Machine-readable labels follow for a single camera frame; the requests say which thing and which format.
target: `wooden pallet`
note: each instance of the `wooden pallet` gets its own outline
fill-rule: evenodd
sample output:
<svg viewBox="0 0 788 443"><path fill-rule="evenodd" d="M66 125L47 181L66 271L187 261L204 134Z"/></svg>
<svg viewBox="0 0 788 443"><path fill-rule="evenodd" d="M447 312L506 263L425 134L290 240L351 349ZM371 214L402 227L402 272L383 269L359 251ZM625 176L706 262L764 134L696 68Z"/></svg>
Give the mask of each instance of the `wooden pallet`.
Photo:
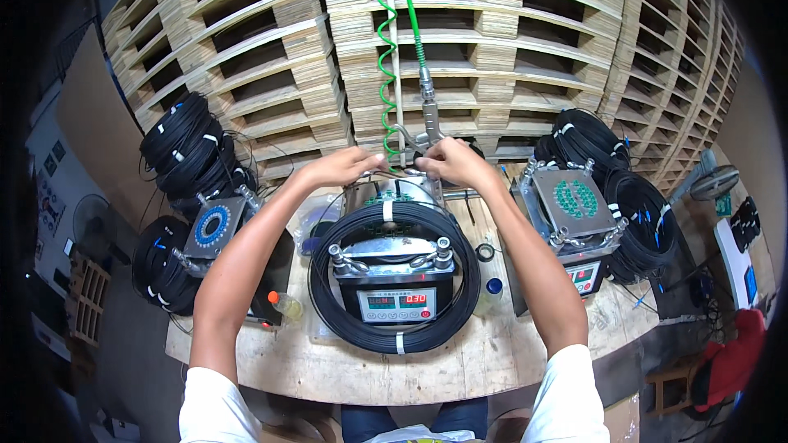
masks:
<svg viewBox="0 0 788 443"><path fill-rule="evenodd" d="M660 191L672 191L711 147L743 44L721 0L625 0L599 114L629 141L634 171Z"/></svg>
<svg viewBox="0 0 788 443"><path fill-rule="evenodd" d="M352 141L325 23L320 0L120 0L103 29L145 131L186 93L205 94L265 179L269 160Z"/></svg>
<svg viewBox="0 0 788 443"><path fill-rule="evenodd" d="M385 105L378 90L386 77L378 69L378 55L385 43L375 29L386 11L377 0L325 2L356 139L380 151ZM554 114L562 109L596 109L623 2L414 0L443 132L473 137L491 159L497 159L499 153L514 154L512 138L519 137L519 145L524 145L547 133ZM405 0L393 4L399 11L399 58L390 59L389 68L398 67L402 79L404 122L420 132L423 124L409 113L419 111L421 103L413 33ZM389 99L396 95L393 85ZM395 123L396 113L388 119ZM398 146L395 137L389 142ZM527 149L521 153L529 154Z"/></svg>
<svg viewBox="0 0 788 443"><path fill-rule="evenodd" d="M67 303L69 330L72 337L96 348L110 279L106 271L88 258L77 256L73 262Z"/></svg>

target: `wooden table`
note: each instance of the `wooden table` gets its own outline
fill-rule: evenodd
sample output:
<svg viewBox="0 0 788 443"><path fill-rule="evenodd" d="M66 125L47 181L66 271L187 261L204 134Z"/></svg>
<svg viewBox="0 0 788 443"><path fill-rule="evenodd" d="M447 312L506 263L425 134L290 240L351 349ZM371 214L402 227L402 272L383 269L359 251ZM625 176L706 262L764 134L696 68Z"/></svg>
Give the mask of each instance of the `wooden table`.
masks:
<svg viewBox="0 0 788 443"><path fill-rule="evenodd" d="M517 174L516 168L508 170ZM475 248L491 233L497 248L496 226L481 199L470 201L476 225L464 201L448 202L471 245ZM294 218L288 228L297 228ZM504 260L480 263L482 280L498 277L504 298L495 314L470 320L445 345L428 352L404 356L377 354L343 340L334 345L313 344L307 336L307 316L314 315L307 290L308 261L296 253L288 293L307 306L304 318L269 331L244 326L236 342L238 381L241 385L289 397L334 404L405 405L432 404L492 395L538 383L544 373L547 351L534 320L516 318L511 305ZM645 303L655 307L648 282L630 286ZM622 286L604 281L600 291L586 301L589 348L593 359L614 352L656 327L658 316L640 305ZM191 319L180 319L191 330ZM192 339L172 322L166 352L188 363Z"/></svg>

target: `plastic bag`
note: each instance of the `plastic bag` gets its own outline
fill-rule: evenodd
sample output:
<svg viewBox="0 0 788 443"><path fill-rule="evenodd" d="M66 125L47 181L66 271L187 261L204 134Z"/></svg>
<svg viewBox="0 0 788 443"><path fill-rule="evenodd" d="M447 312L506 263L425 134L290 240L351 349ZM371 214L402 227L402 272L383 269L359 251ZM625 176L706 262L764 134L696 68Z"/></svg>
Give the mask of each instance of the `plastic bag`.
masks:
<svg viewBox="0 0 788 443"><path fill-rule="evenodd" d="M328 226L331 222L340 219L342 211L342 197L340 193L324 193L306 199L296 211L298 228L293 230L292 237L298 247L299 255L310 256L314 247L320 241L320 228L315 227L324 222Z"/></svg>

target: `white t-shirt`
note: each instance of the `white t-shirt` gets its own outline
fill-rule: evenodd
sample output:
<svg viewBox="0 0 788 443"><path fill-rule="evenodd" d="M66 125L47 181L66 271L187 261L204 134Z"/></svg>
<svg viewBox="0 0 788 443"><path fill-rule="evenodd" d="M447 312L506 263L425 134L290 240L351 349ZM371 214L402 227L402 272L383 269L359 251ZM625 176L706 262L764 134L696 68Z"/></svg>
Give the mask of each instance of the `white t-shirt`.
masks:
<svg viewBox="0 0 788 443"><path fill-rule="evenodd" d="M190 368L181 407L181 443L255 443L260 421L249 411L241 392L229 379L208 368ZM558 351L545 370L531 420L522 443L542 441L610 441L605 411L594 385L591 353L585 345ZM370 443L430 438L467 441L472 431L434 434L422 425L383 433Z"/></svg>

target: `red jacket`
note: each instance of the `red jacket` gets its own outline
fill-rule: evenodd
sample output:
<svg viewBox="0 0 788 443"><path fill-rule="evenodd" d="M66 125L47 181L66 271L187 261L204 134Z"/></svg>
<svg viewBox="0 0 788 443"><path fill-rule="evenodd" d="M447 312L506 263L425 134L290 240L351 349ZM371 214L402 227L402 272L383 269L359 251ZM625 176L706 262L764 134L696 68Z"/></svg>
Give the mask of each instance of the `red jacket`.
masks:
<svg viewBox="0 0 788 443"><path fill-rule="evenodd" d="M706 405L695 406L699 412L704 412L722 402L725 397L743 390L761 354L763 340L766 337L761 311L739 310L735 323L738 330L735 340L727 344L710 341L706 345L700 366L713 358L712 375Z"/></svg>

